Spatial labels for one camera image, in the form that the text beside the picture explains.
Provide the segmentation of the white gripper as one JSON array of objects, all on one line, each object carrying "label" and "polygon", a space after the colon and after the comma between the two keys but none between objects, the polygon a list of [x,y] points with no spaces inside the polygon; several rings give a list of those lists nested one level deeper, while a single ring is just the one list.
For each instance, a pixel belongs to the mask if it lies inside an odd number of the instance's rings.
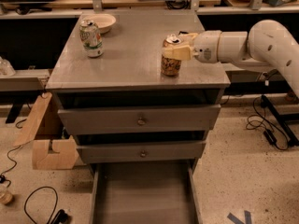
[{"label": "white gripper", "polygon": [[[197,33],[180,33],[178,37],[185,42],[193,42],[197,52],[196,59],[201,63],[216,63],[218,61],[218,44],[221,31],[205,31]],[[189,45],[165,47],[162,54],[165,58],[188,61],[192,58],[193,47]]]}]

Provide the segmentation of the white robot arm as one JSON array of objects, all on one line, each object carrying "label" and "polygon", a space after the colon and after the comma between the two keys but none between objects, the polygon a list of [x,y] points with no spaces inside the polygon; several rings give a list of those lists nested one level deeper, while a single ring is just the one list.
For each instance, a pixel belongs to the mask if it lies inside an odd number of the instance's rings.
[{"label": "white robot arm", "polygon": [[201,63],[231,63],[254,72],[277,70],[299,96],[299,44],[279,22],[263,20],[249,32],[204,31],[170,35],[162,48],[167,59]]}]

